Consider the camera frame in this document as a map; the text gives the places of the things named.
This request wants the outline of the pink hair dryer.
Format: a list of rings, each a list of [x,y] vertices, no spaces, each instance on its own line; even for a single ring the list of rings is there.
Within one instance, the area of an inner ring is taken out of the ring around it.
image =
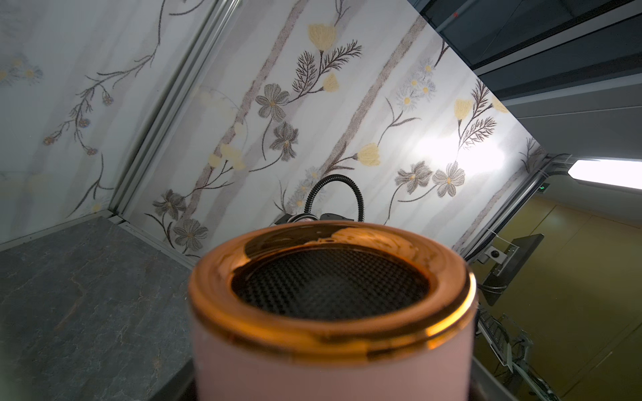
[[[362,222],[234,238],[189,283],[200,400],[465,400],[476,280],[433,240]]]

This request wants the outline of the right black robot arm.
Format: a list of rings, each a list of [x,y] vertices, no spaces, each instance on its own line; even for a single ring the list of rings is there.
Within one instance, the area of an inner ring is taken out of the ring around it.
[[[319,221],[364,221],[364,196],[347,175],[330,174],[298,190],[291,205],[282,204],[273,224]]]

